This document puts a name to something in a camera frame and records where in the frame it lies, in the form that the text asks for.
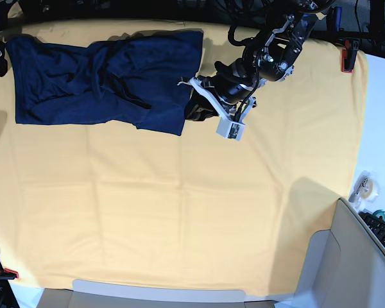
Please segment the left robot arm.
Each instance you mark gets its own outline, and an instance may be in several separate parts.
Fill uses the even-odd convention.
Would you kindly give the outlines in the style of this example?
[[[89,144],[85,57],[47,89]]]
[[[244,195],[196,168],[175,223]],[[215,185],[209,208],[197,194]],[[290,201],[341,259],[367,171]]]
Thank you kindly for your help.
[[[236,40],[232,25],[228,41],[243,47],[242,56],[230,65],[215,62],[214,76],[199,76],[198,84],[215,102],[238,121],[249,107],[255,91],[267,81],[282,81],[290,75],[302,45],[318,21],[318,14],[332,1],[274,1],[267,7],[264,26],[254,37]]]

